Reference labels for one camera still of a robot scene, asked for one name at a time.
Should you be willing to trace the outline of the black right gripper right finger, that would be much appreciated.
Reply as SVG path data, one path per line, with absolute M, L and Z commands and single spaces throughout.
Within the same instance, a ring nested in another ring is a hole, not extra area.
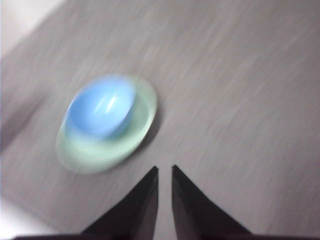
M 177 166 L 171 170 L 171 205 L 177 235 L 249 235 Z

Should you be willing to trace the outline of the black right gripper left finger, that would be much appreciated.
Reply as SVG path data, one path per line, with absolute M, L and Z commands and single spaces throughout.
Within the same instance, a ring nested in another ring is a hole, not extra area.
M 85 235 L 153 235 L 159 205 L 159 169 L 154 166 L 115 206 L 85 228 Z

